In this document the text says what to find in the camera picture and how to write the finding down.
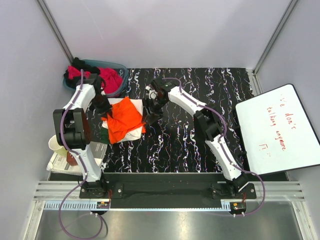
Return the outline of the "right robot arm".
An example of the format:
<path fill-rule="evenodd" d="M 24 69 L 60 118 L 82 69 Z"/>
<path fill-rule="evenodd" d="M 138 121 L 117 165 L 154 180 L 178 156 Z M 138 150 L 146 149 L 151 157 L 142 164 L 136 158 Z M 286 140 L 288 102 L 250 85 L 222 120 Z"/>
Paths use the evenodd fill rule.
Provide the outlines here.
<path fill-rule="evenodd" d="M 150 125 L 158 121 L 163 117 L 163 107 L 169 102 L 192 116 L 196 139 L 210 148 L 222 168 L 226 181 L 226 190 L 222 195 L 228 194 L 235 199 L 243 195 L 249 180 L 226 144 L 227 124 L 222 115 L 212 106 L 188 94 L 179 79 L 158 77 L 145 87 L 142 121 Z"/>

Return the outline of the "dark green t-shirt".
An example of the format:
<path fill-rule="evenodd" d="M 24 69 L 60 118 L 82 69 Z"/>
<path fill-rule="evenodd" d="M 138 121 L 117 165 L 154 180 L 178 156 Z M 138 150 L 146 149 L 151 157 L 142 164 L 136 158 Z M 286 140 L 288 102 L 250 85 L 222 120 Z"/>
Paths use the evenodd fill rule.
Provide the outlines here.
<path fill-rule="evenodd" d="M 100 142 L 103 144 L 110 144 L 109 130 L 107 128 L 102 127 L 100 129 Z"/>

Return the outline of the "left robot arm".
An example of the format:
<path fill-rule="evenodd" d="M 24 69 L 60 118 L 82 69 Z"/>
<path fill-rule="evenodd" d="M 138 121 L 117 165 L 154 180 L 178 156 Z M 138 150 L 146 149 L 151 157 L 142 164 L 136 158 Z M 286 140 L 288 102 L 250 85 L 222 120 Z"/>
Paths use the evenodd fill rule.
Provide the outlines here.
<path fill-rule="evenodd" d="M 79 187 L 80 197 L 83 199 L 106 198 L 110 194 L 91 150 L 91 128 L 86 117 L 89 105 L 93 105 L 103 117 L 112 116 L 113 107 L 102 94 L 102 82 L 103 79 L 97 73 L 86 77 L 81 71 L 70 101 L 62 109 L 53 112 L 57 142 L 75 159 L 81 170 L 83 180 Z"/>

